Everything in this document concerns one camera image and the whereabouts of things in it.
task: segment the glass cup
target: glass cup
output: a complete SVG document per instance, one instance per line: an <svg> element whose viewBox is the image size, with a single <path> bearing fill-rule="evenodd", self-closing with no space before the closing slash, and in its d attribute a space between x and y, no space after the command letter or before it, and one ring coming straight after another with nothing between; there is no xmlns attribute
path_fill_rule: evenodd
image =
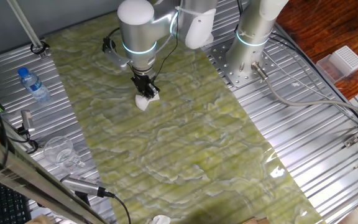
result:
<svg viewBox="0 0 358 224"><path fill-rule="evenodd" d="M54 137L44 147L44 156L49 162L58 165L69 173L83 168L85 163L74 151L73 143L66 137Z"/></svg>

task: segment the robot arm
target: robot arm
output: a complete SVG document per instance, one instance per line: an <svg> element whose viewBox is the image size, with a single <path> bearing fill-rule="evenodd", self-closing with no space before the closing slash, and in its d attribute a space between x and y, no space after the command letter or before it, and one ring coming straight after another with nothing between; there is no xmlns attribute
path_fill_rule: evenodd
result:
<svg viewBox="0 0 358 224"><path fill-rule="evenodd" d="M151 100L159 92L153 80L157 41L174 35L191 49L212 41L217 3L218 0L159 0L152 5L146 0L125 0L117 14L126 57L110 48L104 48L104 53L122 69L129 64L135 86L142 96Z"/></svg>
<svg viewBox="0 0 358 224"><path fill-rule="evenodd" d="M226 54L228 65L237 75L252 73L251 65L259 62L275 20L287 2L253 0L244 10L235 41ZM190 49L208 44L213 40L211 31L217 3L218 0L158 0L152 5L147 0L125 0L117 14L126 57L110 48L104 52L122 69L127 64L131 66L132 81L148 104L159 92L153 79L157 41L174 35Z"/></svg>

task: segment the metal pillar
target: metal pillar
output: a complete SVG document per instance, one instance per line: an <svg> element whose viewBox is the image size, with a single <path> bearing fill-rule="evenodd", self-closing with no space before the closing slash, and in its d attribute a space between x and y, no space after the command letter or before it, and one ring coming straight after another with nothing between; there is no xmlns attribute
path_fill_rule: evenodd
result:
<svg viewBox="0 0 358 224"><path fill-rule="evenodd" d="M32 44L34 44L34 47L35 47L36 51L41 50L44 46L42 45L40 39L37 37L37 34L35 34L34 30L32 29L29 21L25 17L25 15L24 15L22 9L20 8L19 4L17 3L17 1L16 0L6 0L6 1L10 5L10 7L12 8L14 14L17 17L17 20L19 20L20 24L22 24L22 27L23 27L24 31L29 36ZM48 55L47 55L47 53L45 51L42 52L39 55L40 55L41 58L47 58L48 57Z"/></svg>

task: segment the green marble mat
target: green marble mat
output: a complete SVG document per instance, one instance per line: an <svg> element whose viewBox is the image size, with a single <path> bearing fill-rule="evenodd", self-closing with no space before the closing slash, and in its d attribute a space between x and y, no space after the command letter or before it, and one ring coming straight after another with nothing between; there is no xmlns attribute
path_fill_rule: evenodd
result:
<svg viewBox="0 0 358 224"><path fill-rule="evenodd" d="M156 85L160 101L135 106L128 69L101 51L115 14L47 37L102 181L123 199L133 223L319 223L320 215L201 50L182 43ZM115 35L122 54L120 34ZM159 54L160 67L174 47ZM119 223L127 217L111 201Z"/></svg>

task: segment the keyboard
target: keyboard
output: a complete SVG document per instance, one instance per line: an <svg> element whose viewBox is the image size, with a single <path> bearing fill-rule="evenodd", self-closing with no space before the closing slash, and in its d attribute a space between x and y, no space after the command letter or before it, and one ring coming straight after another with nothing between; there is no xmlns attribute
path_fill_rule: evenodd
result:
<svg viewBox="0 0 358 224"><path fill-rule="evenodd" d="M30 219L27 198L0 184L0 224L24 224Z"/></svg>

